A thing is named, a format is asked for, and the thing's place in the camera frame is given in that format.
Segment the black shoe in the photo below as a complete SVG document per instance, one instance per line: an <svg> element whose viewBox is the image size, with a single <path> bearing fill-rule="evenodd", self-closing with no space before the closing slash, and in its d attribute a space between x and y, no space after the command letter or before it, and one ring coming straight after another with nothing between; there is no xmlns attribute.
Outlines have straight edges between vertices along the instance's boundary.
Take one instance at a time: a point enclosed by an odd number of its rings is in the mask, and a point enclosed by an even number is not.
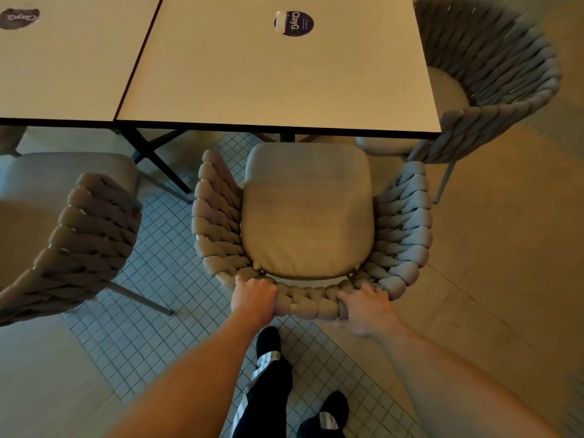
<svg viewBox="0 0 584 438"><path fill-rule="evenodd" d="M265 354L281 353L281 338L278 329L272 325L265 327L259 333L255 347L258 360Z"/></svg>
<svg viewBox="0 0 584 438"><path fill-rule="evenodd" d="M339 390L333 391L324 401L318 413L322 430L342 431L349 418L349 403Z"/></svg>

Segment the round purple sticker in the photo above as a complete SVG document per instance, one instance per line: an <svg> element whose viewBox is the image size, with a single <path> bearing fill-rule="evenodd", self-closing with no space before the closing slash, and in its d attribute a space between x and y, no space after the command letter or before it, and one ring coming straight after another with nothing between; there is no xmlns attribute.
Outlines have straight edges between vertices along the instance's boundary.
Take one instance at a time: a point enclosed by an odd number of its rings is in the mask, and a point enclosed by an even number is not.
<svg viewBox="0 0 584 438"><path fill-rule="evenodd" d="M274 17L274 31L278 35L287 37L301 37L310 33L314 28L313 18L300 11L278 11Z"/></svg>
<svg viewBox="0 0 584 438"><path fill-rule="evenodd" d="M7 8L0 12L0 29L18 30L36 22L40 17L39 9Z"/></svg>

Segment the beige seat cushion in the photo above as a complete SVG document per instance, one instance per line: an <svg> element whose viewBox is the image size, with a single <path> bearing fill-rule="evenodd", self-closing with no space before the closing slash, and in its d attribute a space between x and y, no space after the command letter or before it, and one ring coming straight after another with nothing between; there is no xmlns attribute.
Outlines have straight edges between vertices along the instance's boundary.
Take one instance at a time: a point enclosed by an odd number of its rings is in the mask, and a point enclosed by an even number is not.
<svg viewBox="0 0 584 438"><path fill-rule="evenodd" d="M68 195L84 173L106 175L135 196L138 168L120 154L31 153L0 170L0 291L30 269L48 245Z"/></svg>
<svg viewBox="0 0 584 438"><path fill-rule="evenodd" d="M255 269L298 280L357 270L374 244L366 154L345 144L264 142L245 168L241 238Z"/></svg>

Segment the person's right hand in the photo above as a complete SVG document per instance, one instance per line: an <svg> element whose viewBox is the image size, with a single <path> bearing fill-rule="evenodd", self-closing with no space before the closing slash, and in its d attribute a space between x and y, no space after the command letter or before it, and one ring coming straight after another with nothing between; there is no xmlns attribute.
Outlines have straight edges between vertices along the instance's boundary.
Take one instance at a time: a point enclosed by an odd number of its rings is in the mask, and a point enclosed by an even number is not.
<svg viewBox="0 0 584 438"><path fill-rule="evenodd" d="M354 324L354 331L348 331L353 335L384 341L406 331L407 326L393 310L388 294L368 282L353 293L340 291L337 300L339 307L346 309L346 318L342 319L350 319Z"/></svg>

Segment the person's left forearm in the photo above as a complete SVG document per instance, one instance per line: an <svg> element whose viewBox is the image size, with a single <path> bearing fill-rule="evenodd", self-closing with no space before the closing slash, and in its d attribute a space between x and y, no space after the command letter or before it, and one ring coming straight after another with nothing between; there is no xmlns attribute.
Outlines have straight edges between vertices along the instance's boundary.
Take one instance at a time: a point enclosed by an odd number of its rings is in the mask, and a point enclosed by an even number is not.
<svg viewBox="0 0 584 438"><path fill-rule="evenodd" d="M105 438L218 438L253 337L273 308L238 307L130 405Z"/></svg>

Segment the person's left hand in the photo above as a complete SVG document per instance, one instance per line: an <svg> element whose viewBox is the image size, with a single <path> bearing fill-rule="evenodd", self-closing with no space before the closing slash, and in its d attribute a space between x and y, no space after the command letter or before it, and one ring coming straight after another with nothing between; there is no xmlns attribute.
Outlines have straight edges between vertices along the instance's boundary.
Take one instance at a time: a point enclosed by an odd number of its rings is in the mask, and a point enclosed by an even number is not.
<svg viewBox="0 0 584 438"><path fill-rule="evenodd" d="M231 312L255 336L274 318L279 290L234 290Z"/></svg>

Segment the black striped trousers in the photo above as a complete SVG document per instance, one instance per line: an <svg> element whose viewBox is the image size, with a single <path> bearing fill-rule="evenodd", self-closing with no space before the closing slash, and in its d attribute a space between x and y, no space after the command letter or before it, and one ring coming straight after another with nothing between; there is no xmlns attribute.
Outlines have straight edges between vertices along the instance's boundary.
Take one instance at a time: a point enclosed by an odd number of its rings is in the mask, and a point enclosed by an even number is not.
<svg viewBox="0 0 584 438"><path fill-rule="evenodd" d="M287 438L292 366L280 353L265 354L258 365L234 416L230 438ZM346 438L343 430L322 430L318 413L300 424L297 438Z"/></svg>

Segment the person's right forearm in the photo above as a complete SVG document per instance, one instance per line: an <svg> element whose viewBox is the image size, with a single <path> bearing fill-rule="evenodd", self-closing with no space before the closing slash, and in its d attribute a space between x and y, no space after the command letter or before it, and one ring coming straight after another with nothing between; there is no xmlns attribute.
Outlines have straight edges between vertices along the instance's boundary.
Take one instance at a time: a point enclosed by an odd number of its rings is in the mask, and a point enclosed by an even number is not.
<svg viewBox="0 0 584 438"><path fill-rule="evenodd" d="M395 367L427 438L561 438L519 398L406 325L374 336Z"/></svg>

